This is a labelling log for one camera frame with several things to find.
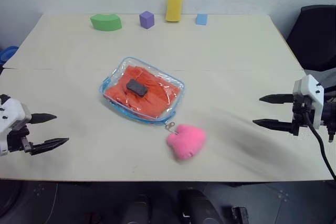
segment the purple cube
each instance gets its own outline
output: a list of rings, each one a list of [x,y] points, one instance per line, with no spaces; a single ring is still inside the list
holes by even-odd
[[[154,26],[154,14],[146,11],[140,14],[139,16],[140,16],[140,25],[143,28],[148,29]]]

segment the clear plastic pouch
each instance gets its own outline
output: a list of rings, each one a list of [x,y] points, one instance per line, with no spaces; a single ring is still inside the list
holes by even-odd
[[[131,80],[145,87],[143,97],[128,88]],[[130,57],[103,81],[99,91],[122,114],[145,123],[164,124],[176,113],[184,83]]]

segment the orange cloth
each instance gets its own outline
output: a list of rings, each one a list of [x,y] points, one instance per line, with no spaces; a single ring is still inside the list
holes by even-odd
[[[131,79],[147,87],[148,92],[144,97],[127,89],[126,85]],[[158,118],[169,108],[179,92],[178,87],[152,75],[146,69],[128,66],[118,83],[106,90],[105,95],[134,111]]]

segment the black eraser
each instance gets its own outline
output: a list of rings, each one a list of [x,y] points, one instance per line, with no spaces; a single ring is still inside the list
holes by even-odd
[[[126,87],[128,90],[131,90],[132,92],[136,93],[140,97],[144,97],[145,94],[147,94],[147,87],[142,85],[141,83],[137,82],[134,79],[131,79],[127,84]]]

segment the green foam block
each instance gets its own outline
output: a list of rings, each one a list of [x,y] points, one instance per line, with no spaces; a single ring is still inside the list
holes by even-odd
[[[121,28],[120,17],[116,14],[96,14],[90,20],[93,27],[100,31],[115,31]]]

